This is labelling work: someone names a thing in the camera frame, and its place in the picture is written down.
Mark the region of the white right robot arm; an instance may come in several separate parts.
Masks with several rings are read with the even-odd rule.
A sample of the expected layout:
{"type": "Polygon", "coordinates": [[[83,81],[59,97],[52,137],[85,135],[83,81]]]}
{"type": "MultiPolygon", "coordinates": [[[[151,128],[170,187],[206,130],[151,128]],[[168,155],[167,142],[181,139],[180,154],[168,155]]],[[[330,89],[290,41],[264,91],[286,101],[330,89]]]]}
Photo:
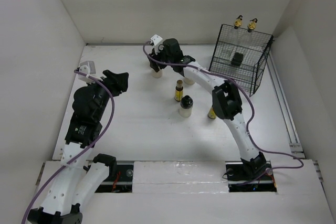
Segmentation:
{"type": "Polygon", "coordinates": [[[263,152],[253,144],[246,129],[243,103],[236,83],[229,78],[215,76],[193,57],[184,55],[176,39],[151,39],[144,46],[152,47],[150,53],[145,49],[143,51],[155,72],[170,66],[211,94],[214,113],[228,126],[238,146],[246,180],[259,179],[266,171],[266,159],[263,152]]]}

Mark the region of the clear glass bottle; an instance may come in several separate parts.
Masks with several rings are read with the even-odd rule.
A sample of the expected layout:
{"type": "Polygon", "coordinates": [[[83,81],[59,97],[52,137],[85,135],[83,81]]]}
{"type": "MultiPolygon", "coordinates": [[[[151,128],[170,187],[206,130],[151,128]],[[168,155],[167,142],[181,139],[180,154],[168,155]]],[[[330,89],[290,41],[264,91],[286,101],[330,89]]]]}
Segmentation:
{"type": "Polygon", "coordinates": [[[239,51],[238,44],[239,44],[239,32],[240,27],[242,25],[243,16],[239,15],[232,26],[223,24],[223,30],[224,33],[224,59],[230,60],[234,57],[237,57],[238,60],[243,59],[244,54],[239,51]]]}

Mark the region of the grey-lid white powder shaker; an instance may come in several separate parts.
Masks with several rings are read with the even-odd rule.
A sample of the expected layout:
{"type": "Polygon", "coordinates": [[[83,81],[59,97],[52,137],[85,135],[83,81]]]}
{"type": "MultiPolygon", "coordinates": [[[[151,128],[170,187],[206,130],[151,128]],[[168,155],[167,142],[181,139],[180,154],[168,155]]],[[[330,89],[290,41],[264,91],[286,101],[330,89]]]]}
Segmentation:
{"type": "Polygon", "coordinates": [[[163,76],[163,71],[159,70],[158,72],[156,72],[155,70],[152,70],[151,75],[154,78],[161,78],[163,76]]]}

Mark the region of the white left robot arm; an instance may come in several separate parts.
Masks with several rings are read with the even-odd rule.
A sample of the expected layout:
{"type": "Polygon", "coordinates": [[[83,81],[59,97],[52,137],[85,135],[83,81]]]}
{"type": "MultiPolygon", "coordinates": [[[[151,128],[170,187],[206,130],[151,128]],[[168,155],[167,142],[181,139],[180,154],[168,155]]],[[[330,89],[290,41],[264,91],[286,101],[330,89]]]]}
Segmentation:
{"type": "Polygon", "coordinates": [[[61,167],[40,187],[29,203],[22,223],[82,223],[82,209],[104,180],[117,176],[114,156],[98,154],[91,165],[87,159],[95,144],[109,128],[100,123],[107,104],[128,89],[129,74],[103,71],[97,78],[76,69],[86,82],[73,95],[70,119],[60,161],[61,167]]]}

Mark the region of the glass bottle with dark sauce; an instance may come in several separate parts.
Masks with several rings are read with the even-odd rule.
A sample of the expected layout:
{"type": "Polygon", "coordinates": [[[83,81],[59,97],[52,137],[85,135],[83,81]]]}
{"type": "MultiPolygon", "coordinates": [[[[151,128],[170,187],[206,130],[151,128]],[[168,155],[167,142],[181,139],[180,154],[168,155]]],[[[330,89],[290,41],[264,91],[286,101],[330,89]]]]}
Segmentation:
{"type": "Polygon", "coordinates": [[[256,29],[257,22],[257,18],[250,20],[247,25],[247,30],[244,30],[241,35],[237,35],[237,38],[234,40],[235,47],[233,49],[233,57],[231,60],[232,66],[241,66],[244,59],[244,53],[246,53],[247,49],[251,45],[253,32],[256,29]]]}

